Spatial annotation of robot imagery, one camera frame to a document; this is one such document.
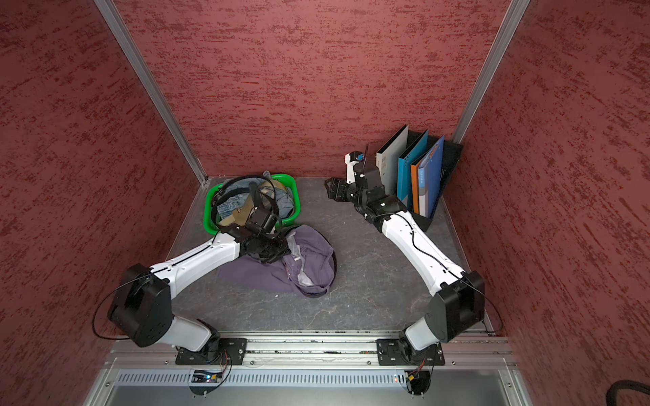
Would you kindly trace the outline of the green plastic basket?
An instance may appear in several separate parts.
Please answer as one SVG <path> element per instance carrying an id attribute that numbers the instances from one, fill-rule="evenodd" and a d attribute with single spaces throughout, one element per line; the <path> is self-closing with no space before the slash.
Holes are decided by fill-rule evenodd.
<path id="1" fill-rule="evenodd" d="M 245 175 L 214 186 L 206 197 L 203 228 L 219 234 L 226 226 L 244 225 L 255 210 L 277 220 L 277 230 L 293 226 L 301 214 L 296 180 L 288 174 Z"/>

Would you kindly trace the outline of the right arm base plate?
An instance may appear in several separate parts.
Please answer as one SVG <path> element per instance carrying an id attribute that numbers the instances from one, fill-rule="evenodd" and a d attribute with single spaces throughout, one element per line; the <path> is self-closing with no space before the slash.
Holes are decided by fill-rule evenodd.
<path id="1" fill-rule="evenodd" d="M 423 350 L 416 350 L 411 348 L 403 338 L 384 338 L 378 339 L 376 345 L 379 365 L 413 365 L 414 367 L 445 365 L 445 356 L 440 343 Z"/>

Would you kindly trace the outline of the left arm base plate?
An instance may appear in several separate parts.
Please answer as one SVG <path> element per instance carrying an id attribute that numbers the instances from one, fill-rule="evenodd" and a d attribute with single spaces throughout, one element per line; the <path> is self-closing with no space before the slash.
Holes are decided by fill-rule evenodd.
<path id="1" fill-rule="evenodd" d="M 194 352 L 179 348 L 176 365 L 242 365 L 246 354 L 246 338 L 211 338 Z"/>

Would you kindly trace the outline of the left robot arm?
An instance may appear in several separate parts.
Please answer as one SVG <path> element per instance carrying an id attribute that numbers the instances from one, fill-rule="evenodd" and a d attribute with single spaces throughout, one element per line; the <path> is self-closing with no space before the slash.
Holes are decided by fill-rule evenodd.
<path id="1" fill-rule="evenodd" d="M 236 226 L 202 245 L 151 267 L 128 268 L 109 295 L 108 319 L 141 348 L 166 343 L 195 353 L 213 352 L 220 334 L 203 321 L 173 313 L 172 301 L 184 289 L 242 255 L 271 263 L 289 253 L 284 233 L 255 234 Z"/>

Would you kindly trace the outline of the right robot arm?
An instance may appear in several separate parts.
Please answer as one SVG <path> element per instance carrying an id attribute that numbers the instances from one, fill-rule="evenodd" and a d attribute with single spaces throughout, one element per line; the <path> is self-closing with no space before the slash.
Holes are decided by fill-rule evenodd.
<path id="1" fill-rule="evenodd" d="M 485 283 L 478 272 L 450 260 L 419 227 L 408 208 L 382 184 L 369 187 L 367 179 L 355 183 L 330 178 L 324 181 L 328 198 L 346 201 L 390 240 L 413 265 L 432 296 L 424 316 L 402 333 L 406 348 L 423 351 L 447 343 L 485 316 Z"/>

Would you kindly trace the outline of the purple trousers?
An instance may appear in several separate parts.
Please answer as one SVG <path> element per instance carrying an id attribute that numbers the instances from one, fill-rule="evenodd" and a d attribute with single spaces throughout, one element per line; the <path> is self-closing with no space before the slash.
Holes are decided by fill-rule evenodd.
<path id="1" fill-rule="evenodd" d="M 332 245 L 318 230 L 301 225 L 273 238 L 244 241 L 240 257 L 217 271 L 221 278 L 252 289 L 316 299 L 330 291 L 337 260 Z"/>

